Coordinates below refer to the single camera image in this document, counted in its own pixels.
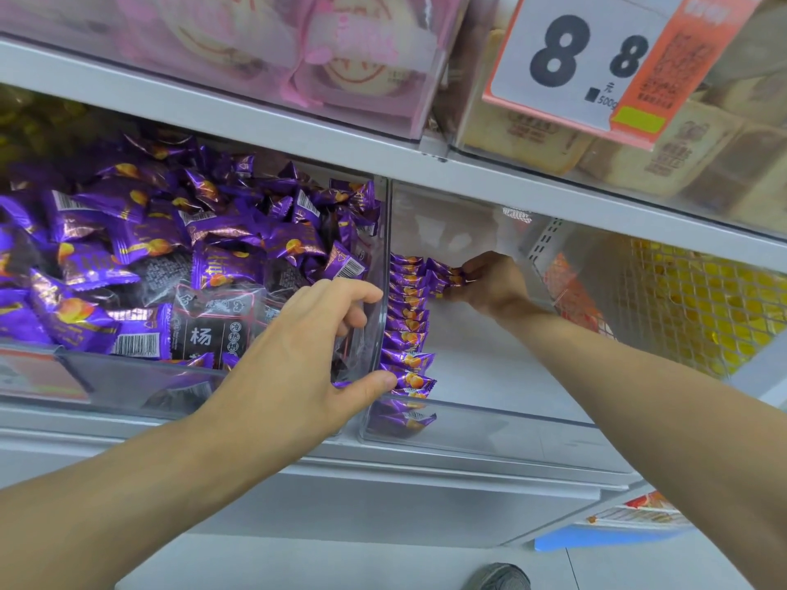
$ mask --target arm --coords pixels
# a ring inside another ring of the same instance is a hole
[[[330,384],[337,332],[381,298],[347,279],[299,290],[197,413],[0,491],[4,590],[111,588],[393,388],[381,372]]]
[[[464,266],[467,301],[517,337],[645,479],[757,588],[787,578],[787,415],[722,382],[535,307],[519,268]]]

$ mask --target shoe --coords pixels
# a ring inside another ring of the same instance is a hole
[[[464,590],[530,590],[530,579],[510,563],[493,563],[475,572]]]

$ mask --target chinese character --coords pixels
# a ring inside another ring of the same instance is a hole
[[[211,339],[212,336],[210,334],[210,329],[200,329],[199,327],[194,327],[191,331],[192,344],[210,345]]]

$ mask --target floor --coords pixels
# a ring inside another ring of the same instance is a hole
[[[189,534],[117,590],[460,590],[478,566],[491,562],[522,567],[533,590],[751,590],[699,533],[549,553]]]

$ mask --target shelf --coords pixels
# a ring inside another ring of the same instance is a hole
[[[787,271],[787,241],[463,157],[429,135],[417,144],[369,134],[1,35],[0,57],[0,82],[11,85],[504,207]]]

